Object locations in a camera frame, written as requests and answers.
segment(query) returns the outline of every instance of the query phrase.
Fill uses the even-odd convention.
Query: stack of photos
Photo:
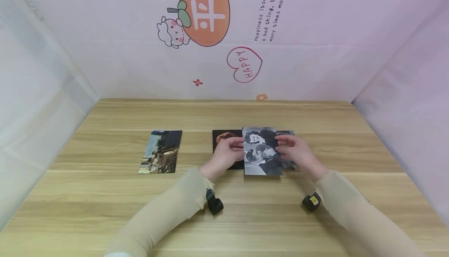
[[[215,152],[215,148],[218,143],[224,139],[228,139],[231,137],[242,137],[242,131],[239,129],[226,129],[226,130],[212,130],[212,147]],[[244,169],[245,162],[243,160],[235,162],[228,169]]]
[[[272,127],[244,127],[245,175],[284,175]]]
[[[174,173],[182,130],[154,130],[148,139],[139,174]]]
[[[295,132],[293,130],[277,130],[277,135],[295,135]],[[295,170],[296,164],[290,160],[283,160],[281,159],[281,167],[282,169],[291,169]]]

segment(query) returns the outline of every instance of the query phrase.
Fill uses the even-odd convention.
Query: heart drawing
[[[234,48],[226,59],[229,67],[235,69],[234,79],[239,83],[249,83],[257,77],[262,67],[262,58],[254,50],[245,46]]]

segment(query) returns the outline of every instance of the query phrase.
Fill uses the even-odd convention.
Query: beige sleeve
[[[315,186],[330,215],[373,256],[425,256],[401,228],[365,200],[337,171],[330,170]]]
[[[120,231],[106,253],[126,252],[147,257],[150,250],[176,226],[191,218],[206,203],[206,189],[214,184],[197,168],[143,207]]]

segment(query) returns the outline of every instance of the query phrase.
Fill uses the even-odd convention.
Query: wood grain
[[[429,257],[449,256],[449,230],[355,108],[345,102],[104,99],[0,233],[0,256],[101,256],[148,201],[212,154],[213,129],[294,130],[342,172]],[[182,129],[175,174],[137,174],[151,130]],[[313,191],[301,174],[216,183],[225,210],[200,211],[153,256],[366,256],[328,215],[301,208]]]

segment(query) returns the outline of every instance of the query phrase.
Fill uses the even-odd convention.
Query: chinese character
[[[195,30],[198,30],[198,19],[209,20],[210,31],[213,32],[214,31],[214,21],[216,19],[224,19],[225,18],[224,14],[215,14],[214,13],[214,0],[208,0],[208,4],[209,4],[209,12],[208,13],[197,12],[196,0],[190,0],[190,5],[192,6],[192,15],[194,17]],[[202,11],[207,11],[207,9],[208,9],[208,7],[205,6],[203,3],[200,3],[198,5],[198,8],[201,9]],[[207,21],[202,21],[201,23],[199,23],[199,26],[202,29],[206,29]]]

